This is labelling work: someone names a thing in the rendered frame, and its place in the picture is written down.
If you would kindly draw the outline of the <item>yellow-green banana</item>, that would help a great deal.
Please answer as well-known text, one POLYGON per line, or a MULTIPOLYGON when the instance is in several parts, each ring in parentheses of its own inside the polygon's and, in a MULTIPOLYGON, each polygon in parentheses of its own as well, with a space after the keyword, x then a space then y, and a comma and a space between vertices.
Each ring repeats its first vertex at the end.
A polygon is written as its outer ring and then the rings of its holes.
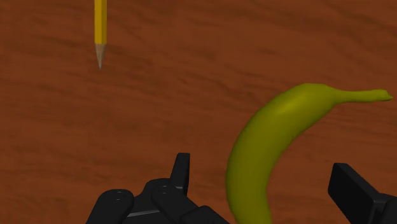
POLYGON ((267 186, 283 151, 337 104, 389 101, 387 90, 346 91, 297 85, 268 101, 243 128, 230 152, 226 197, 237 224, 272 224, 267 186))

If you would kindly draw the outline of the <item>yellow pencil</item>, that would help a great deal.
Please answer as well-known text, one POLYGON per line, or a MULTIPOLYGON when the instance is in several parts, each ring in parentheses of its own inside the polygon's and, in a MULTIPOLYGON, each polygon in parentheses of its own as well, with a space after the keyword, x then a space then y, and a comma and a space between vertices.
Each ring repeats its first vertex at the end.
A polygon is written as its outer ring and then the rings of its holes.
POLYGON ((107 45, 107 0, 94 0, 94 44, 99 68, 107 45))

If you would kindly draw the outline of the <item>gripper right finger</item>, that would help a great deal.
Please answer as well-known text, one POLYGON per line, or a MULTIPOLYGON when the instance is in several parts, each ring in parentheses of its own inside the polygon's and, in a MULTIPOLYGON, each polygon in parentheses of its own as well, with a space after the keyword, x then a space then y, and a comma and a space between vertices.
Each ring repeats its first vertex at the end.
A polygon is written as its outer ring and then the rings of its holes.
POLYGON ((333 164, 328 194, 350 224, 397 224, 397 197, 378 192, 349 164, 333 164))

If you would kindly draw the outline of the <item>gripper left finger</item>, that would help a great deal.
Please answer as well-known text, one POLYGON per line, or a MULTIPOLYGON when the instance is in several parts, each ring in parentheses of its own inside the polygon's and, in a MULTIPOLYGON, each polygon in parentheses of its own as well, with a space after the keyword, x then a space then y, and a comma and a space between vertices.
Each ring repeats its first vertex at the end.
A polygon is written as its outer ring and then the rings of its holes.
POLYGON ((86 224, 230 224, 187 197, 189 177, 190 154, 178 153, 171 176, 152 179, 139 195, 126 189, 102 193, 86 224))

